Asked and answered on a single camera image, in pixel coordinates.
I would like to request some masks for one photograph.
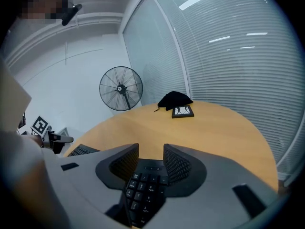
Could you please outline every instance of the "ergonomic keyboard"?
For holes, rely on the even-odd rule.
[[[91,153],[95,153],[95,152],[99,152],[99,150],[94,149],[92,147],[88,147],[83,144],[80,144],[68,156],[86,155],[86,154],[91,154]]]
[[[142,228],[164,203],[168,176],[162,160],[139,159],[126,188],[132,225]]]

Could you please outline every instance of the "desk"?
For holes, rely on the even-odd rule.
[[[271,149],[249,120],[217,104],[194,102],[190,106],[195,117],[172,119],[172,110],[154,112],[157,104],[118,114],[77,139],[64,156],[79,144],[106,150],[139,143],[139,158],[163,159],[163,144],[176,144],[230,158],[278,190]]]

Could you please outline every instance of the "photo frame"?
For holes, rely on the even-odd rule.
[[[189,105],[175,107],[173,109],[172,118],[194,117],[194,113]]]

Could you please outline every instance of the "electric fan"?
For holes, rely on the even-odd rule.
[[[100,95],[111,109],[125,111],[136,106],[142,97],[143,84],[139,75],[128,67],[114,67],[100,82]]]

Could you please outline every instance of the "computer keyboard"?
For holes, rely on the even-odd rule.
[[[86,155],[86,154],[91,154],[91,153],[95,153],[95,152],[99,152],[99,150],[88,147],[83,144],[80,144],[68,156]]]
[[[168,185],[164,167],[144,167],[144,170],[142,167],[140,170],[142,173],[134,172],[126,188],[129,215],[132,225],[138,228],[142,228],[163,205]]]

